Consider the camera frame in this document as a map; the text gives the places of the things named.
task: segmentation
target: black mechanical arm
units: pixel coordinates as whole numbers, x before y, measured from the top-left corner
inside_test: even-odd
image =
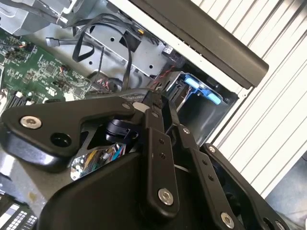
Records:
[[[127,145],[124,156],[52,182],[69,177],[76,156],[115,142]],[[19,165],[12,181],[34,187],[22,190],[39,210],[37,230],[289,229],[216,147],[199,151],[175,107],[154,92],[133,105],[109,97],[12,108],[0,143]]]

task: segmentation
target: silver screw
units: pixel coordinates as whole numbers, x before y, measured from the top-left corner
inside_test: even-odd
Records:
[[[275,221],[276,225],[279,227],[280,230],[285,230],[284,226],[278,220]]]
[[[222,213],[221,213],[221,218],[222,218],[222,221],[224,222],[224,224],[225,224],[228,228],[233,229],[233,228],[235,227],[234,221],[232,220],[232,218],[230,217],[230,215],[228,215],[227,213],[222,212]]]
[[[158,196],[162,203],[167,206],[171,206],[174,203],[173,195],[166,188],[161,188],[158,191]]]
[[[190,134],[190,130],[188,130],[187,128],[183,128],[183,131],[184,131],[186,134]]]
[[[210,150],[210,152],[213,152],[213,153],[216,152],[215,148],[213,148],[212,146],[209,146],[209,150]]]
[[[24,116],[20,120],[20,124],[29,129],[38,129],[42,126],[42,122],[35,116]]]
[[[130,106],[129,106],[128,104],[126,104],[126,103],[123,103],[122,106],[123,106],[124,108],[126,108],[126,109],[130,109]]]

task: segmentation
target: white corrugated wall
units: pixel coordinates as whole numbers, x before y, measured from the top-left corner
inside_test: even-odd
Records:
[[[266,197],[307,150],[307,1],[193,2],[270,65],[214,142]]]

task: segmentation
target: white label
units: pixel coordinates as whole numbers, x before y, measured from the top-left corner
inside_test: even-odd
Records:
[[[169,46],[169,45],[166,45],[163,52],[167,53],[167,54],[170,54],[172,51],[174,50],[173,47]]]

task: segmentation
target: screw hole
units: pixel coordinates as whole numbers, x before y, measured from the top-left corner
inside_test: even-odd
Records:
[[[165,154],[162,153],[162,152],[159,154],[159,156],[160,156],[163,160],[166,158]]]
[[[54,133],[51,135],[50,140],[55,146],[66,148],[71,145],[71,138],[65,133]]]
[[[209,178],[211,181],[214,181],[214,178],[213,178],[211,175],[208,175],[208,178]]]
[[[269,227],[270,230],[274,230],[273,224],[267,218],[263,218],[264,223]]]

